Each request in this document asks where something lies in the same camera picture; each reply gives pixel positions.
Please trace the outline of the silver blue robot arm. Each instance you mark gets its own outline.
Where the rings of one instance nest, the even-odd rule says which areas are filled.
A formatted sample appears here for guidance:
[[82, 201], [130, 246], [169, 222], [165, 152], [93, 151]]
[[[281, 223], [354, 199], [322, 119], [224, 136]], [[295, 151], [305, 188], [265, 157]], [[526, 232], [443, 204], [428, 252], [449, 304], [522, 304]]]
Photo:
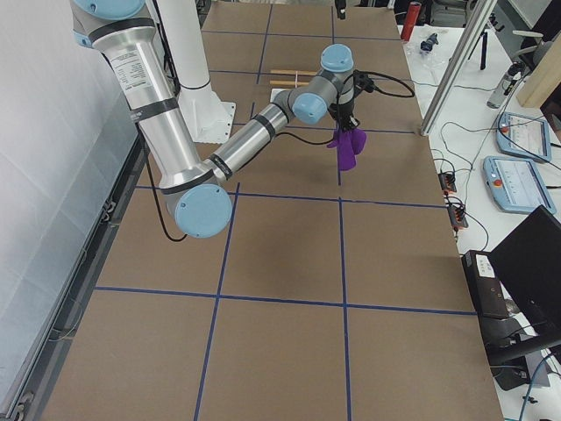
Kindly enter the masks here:
[[210, 85], [194, 5], [161, 5], [151, 16], [142, 1], [73, 1], [79, 45], [108, 60], [160, 173], [160, 191], [178, 228], [194, 238], [229, 223], [223, 188], [294, 119], [313, 125], [333, 111], [342, 128], [356, 121], [351, 49], [327, 46], [319, 71], [303, 87], [286, 89], [242, 128], [230, 132], [232, 103]]

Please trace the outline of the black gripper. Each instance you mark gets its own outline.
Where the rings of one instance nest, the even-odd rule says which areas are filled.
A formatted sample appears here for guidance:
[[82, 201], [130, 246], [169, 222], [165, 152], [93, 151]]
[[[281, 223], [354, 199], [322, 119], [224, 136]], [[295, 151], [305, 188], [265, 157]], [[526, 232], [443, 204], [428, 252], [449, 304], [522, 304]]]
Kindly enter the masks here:
[[345, 0], [335, 0], [334, 4], [335, 4], [336, 10], [337, 10], [337, 17], [339, 19], [345, 19], [346, 1]]
[[359, 126], [358, 120], [354, 117], [354, 101], [348, 101], [346, 103], [336, 103], [335, 104], [335, 119], [338, 124], [338, 129], [341, 132], [347, 132], [348, 130], [355, 130]]

